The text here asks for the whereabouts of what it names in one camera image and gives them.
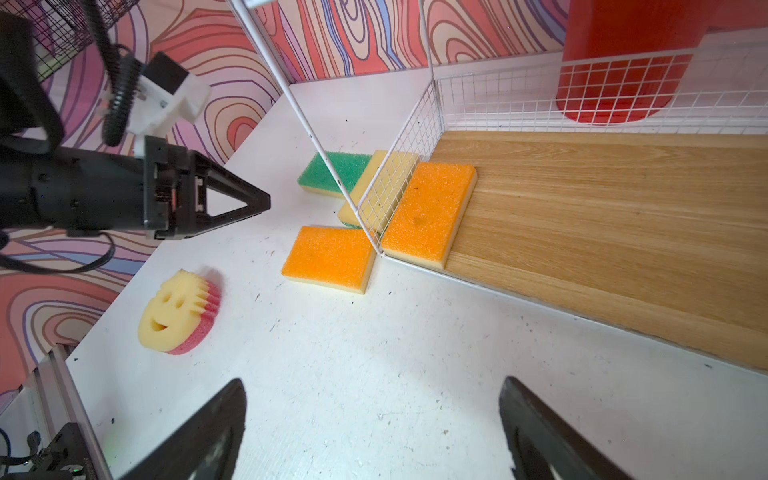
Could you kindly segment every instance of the table surface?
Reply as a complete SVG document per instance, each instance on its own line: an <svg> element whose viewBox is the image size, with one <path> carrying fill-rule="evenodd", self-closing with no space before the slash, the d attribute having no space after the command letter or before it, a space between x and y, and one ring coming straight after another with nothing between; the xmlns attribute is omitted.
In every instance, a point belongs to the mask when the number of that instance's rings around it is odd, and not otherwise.
<svg viewBox="0 0 768 480"><path fill-rule="evenodd" d="M427 79L293 89L326 149L372 153ZM768 376L387 259L365 296L285 281L301 226L336 225L342 204L296 184L313 153L279 99L227 164L272 209L162 243L69 357L115 478L235 377L248 397L236 478L511 478L497 403L508 375L636 478L768 475ZM218 277L223 302L208 337L170 356L136 330L179 269Z"/></svg>
<svg viewBox="0 0 768 480"><path fill-rule="evenodd" d="M449 131L430 161L478 171L447 271L768 372L768 135Z"/></svg>

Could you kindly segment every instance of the wood grain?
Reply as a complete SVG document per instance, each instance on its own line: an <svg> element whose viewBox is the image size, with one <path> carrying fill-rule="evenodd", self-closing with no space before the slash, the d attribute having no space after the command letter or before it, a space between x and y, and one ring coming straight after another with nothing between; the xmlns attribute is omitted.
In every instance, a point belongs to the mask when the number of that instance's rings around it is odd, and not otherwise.
<svg viewBox="0 0 768 480"><path fill-rule="evenodd" d="M446 270L768 370L768 138L447 132L478 183Z"/></svg>

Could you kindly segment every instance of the green sponge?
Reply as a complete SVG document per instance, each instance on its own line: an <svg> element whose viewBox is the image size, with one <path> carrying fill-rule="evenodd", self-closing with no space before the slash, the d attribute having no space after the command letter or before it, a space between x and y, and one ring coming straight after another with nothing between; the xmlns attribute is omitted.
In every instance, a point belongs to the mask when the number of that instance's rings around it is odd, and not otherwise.
<svg viewBox="0 0 768 480"><path fill-rule="evenodd" d="M332 151L327 152L327 154L333 168L336 169L339 178L344 183L344 187L351 192L371 161L371 155L344 154ZM344 198L320 154L315 154L312 157L312 161L301 173L298 181L299 185L310 193Z"/></svg>

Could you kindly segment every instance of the white wire mesh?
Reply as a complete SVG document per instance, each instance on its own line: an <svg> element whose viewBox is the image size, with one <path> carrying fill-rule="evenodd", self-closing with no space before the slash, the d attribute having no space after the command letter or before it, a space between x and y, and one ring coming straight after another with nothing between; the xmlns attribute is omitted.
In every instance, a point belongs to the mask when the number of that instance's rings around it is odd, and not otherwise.
<svg viewBox="0 0 768 480"><path fill-rule="evenodd" d="M358 205L377 252L416 163L444 131L768 134L768 43L437 79Z"/></svg>
<svg viewBox="0 0 768 480"><path fill-rule="evenodd" d="M377 252L382 252L381 235L416 164L429 159L443 131L435 83L430 82L358 205L362 226L371 233Z"/></svg>

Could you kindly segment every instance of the orange sponge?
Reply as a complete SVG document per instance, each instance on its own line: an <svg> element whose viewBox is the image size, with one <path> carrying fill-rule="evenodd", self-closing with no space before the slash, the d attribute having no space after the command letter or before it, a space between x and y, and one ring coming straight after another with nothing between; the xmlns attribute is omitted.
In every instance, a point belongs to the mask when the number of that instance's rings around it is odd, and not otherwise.
<svg viewBox="0 0 768 480"><path fill-rule="evenodd" d="M475 189L472 165L421 163L384 233L387 255L443 269Z"/></svg>
<svg viewBox="0 0 768 480"><path fill-rule="evenodd" d="M365 293L375 258L360 229L302 227L283 275L297 282Z"/></svg>

